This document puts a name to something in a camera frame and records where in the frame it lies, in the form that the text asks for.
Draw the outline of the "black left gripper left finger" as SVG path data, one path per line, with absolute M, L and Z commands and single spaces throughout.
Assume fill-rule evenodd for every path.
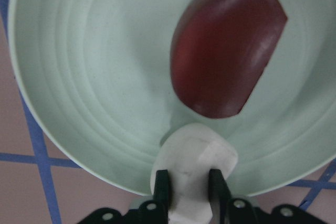
M 168 223 L 171 202 L 171 183 L 168 171 L 157 170 L 151 199 L 139 206 L 140 223 Z

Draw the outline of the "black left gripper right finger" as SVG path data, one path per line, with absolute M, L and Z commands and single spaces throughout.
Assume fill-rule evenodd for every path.
M 256 223 L 252 204 L 244 197 L 232 196 L 219 169 L 211 169 L 208 197 L 216 223 Z

